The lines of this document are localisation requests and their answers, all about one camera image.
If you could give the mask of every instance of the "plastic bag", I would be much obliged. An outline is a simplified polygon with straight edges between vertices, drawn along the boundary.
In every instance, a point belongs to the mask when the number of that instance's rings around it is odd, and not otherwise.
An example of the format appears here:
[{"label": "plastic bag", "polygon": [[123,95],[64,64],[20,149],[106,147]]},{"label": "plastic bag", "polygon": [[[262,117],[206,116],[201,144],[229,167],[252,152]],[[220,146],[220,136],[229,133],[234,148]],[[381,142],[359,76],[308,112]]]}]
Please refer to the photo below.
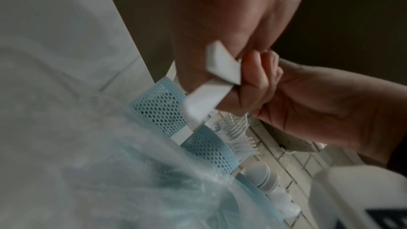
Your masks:
[{"label": "plastic bag", "polygon": [[134,111],[0,49],[0,228],[278,228]]}]

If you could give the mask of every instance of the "blue mesh container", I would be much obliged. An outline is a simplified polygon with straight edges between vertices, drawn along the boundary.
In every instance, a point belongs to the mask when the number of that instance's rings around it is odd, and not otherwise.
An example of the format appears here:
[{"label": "blue mesh container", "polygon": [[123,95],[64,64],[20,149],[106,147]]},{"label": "blue mesh container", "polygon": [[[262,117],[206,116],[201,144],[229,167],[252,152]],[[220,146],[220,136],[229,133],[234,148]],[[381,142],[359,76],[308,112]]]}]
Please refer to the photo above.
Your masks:
[{"label": "blue mesh container", "polygon": [[185,94],[178,86],[164,77],[130,105],[171,137],[187,125],[187,121],[179,111],[184,99]]},{"label": "blue mesh container", "polygon": [[239,166],[239,160],[233,151],[207,126],[199,128],[181,147],[210,161],[228,174]]}]

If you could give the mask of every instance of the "clear plastic bag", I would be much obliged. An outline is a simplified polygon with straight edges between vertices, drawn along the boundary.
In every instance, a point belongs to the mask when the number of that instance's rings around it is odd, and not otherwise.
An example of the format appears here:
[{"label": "clear plastic bag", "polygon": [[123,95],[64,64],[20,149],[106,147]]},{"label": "clear plastic bag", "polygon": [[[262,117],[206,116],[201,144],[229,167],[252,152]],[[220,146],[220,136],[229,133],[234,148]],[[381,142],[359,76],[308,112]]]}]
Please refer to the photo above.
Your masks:
[{"label": "clear plastic bag", "polygon": [[279,228],[128,107],[0,49],[0,228]]}]

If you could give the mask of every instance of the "dark wall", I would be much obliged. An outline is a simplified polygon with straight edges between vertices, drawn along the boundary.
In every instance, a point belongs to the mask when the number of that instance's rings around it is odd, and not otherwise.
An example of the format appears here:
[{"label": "dark wall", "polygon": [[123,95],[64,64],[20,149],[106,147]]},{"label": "dark wall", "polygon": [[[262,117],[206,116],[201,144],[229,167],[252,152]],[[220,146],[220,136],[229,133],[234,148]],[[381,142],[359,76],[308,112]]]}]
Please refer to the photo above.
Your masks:
[{"label": "dark wall", "polygon": [[303,0],[273,48],[297,63],[407,84],[407,0]]}]

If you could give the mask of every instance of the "hand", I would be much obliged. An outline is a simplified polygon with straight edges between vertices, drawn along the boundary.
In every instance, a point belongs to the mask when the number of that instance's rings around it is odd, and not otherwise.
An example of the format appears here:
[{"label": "hand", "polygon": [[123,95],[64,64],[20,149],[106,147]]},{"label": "hand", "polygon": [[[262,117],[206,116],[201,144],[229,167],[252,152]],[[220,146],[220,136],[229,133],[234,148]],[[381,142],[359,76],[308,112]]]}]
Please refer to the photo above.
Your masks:
[{"label": "hand", "polygon": [[[177,75],[188,92],[210,79],[205,69],[206,47],[220,40],[236,58],[257,50],[263,53],[286,27],[301,0],[168,0],[173,28]],[[251,70],[242,63],[242,70]],[[266,74],[263,65],[250,76]],[[251,90],[234,89],[219,109],[243,114],[267,102],[272,84],[258,76]]]},{"label": "hand", "polygon": [[293,136],[387,163],[407,134],[407,87],[341,70],[280,60],[272,101],[252,115]]}]

